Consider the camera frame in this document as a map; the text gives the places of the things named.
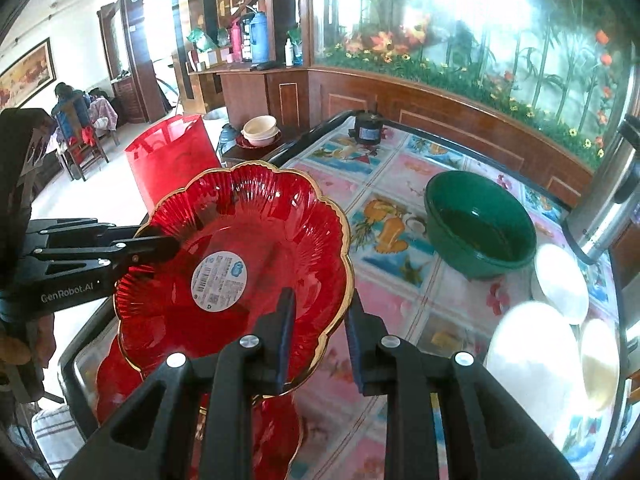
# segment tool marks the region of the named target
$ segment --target human hand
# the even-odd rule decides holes
[[[49,361],[56,351],[56,339],[53,335],[53,314],[41,317],[38,320],[38,335],[35,352],[38,364],[43,368],[49,367]],[[6,334],[0,334],[0,372],[4,371],[4,363],[12,365],[25,365],[31,360],[29,347]]]

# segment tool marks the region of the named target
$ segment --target blue kettle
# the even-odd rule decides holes
[[[249,22],[249,26],[252,61],[254,63],[264,63],[269,60],[267,15],[264,12],[256,12],[254,18]]]

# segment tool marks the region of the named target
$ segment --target green bowl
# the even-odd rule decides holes
[[[424,205],[431,244],[469,279],[521,269],[536,254],[536,230],[523,206],[483,176],[439,173],[427,184]]]

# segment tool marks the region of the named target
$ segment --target pink bottle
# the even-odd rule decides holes
[[[231,25],[231,48],[235,62],[242,61],[242,35],[240,34],[240,25],[238,20],[234,20]]]

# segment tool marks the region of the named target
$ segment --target floor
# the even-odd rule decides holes
[[[215,120],[206,121],[213,145],[217,145],[220,130],[228,120],[224,112],[215,116]],[[86,182],[72,181],[66,173],[59,173],[34,200],[31,218],[96,218],[119,226],[140,224],[146,208],[124,150],[149,127],[149,124],[125,124],[118,129],[116,134],[120,145],[116,146],[111,139],[103,144],[109,163],[102,160],[99,165],[89,168]],[[56,313],[54,334],[57,349],[49,369],[45,370],[47,392],[62,396],[58,384],[58,360],[101,303],[102,300],[92,301]],[[42,399],[40,405],[45,409],[56,406],[46,399]]]

